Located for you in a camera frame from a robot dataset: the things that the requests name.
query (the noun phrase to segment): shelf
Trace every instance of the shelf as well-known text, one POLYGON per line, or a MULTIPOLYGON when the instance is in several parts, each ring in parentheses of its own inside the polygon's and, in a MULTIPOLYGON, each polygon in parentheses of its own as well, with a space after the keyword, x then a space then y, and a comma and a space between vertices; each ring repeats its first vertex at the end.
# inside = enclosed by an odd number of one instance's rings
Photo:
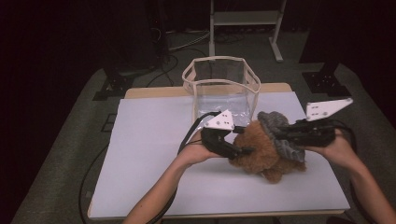
POLYGON ((214 25, 276 24, 279 11, 215 12, 214 25))

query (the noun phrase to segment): mesh basket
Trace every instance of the mesh basket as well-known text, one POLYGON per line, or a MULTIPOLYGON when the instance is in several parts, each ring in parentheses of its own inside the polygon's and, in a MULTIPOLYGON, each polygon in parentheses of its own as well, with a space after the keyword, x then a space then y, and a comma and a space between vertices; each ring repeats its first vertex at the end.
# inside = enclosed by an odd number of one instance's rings
POLYGON ((192 118, 230 110, 234 125, 247 126, 253 116, 261 82, 242 58, 214 56, 192 60, 184 70, 184 88, 194 96, 192 118))

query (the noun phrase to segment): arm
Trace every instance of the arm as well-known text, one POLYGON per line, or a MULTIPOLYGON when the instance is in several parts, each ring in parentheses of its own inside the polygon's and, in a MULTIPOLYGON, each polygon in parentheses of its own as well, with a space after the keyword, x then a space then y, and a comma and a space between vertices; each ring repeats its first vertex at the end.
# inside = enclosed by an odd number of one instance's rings
MULTIPOLYGON (((197 132, 191 142, 201 139, 201 133, 197 132)), ((169 167, 164 171, 160 179, 146 193, 145 196, 134 206, 123 224, 147 223, 157 216, 177 189, 178 182, 184 172, 195 163, 205 161, 219 155, 208 151, 201 144, 189 144, 177 155, 169 167)))
POLYGON ((368 168, 339 130, 336 130, 335 140, 327 147, 305 147, 305 149, 315 151, 327 160, 346 168, 358 200, 377 223, 396 223, 394 209, 368 168))

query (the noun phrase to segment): brown teddy bear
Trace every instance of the brown teddy bear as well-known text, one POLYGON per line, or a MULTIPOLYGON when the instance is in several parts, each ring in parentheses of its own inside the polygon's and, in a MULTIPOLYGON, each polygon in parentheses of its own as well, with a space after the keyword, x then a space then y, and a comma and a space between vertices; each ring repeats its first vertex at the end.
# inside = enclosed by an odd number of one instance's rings
POLYGON ((274 133, 280 132, 277 127, 287 125, 287 118, 278 112, 260 112, 258 119, 252 121, 233 141, 237 147, 253 147, 255 150, 230 160, 230 164, 243 168, 249 174, 261 173, 274 184, 293 169, 305 171, 304 150, 274 136, 274 133))

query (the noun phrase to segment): forearm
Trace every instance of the forearm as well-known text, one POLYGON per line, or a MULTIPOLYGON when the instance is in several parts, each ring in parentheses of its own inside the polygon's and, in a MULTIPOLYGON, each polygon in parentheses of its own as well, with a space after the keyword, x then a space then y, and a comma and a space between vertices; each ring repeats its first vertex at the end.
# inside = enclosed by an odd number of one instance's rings
POLYGON ((123 223, 147 223, 156 217, 177 189, 178 182, 187 168, 188 165, 173 161, 157 183, 134 206, 123 223))
POLYGON ((374 177, 363 164, 349 170, 359 202, 377 223, 396 223, 396 214, 374 177))

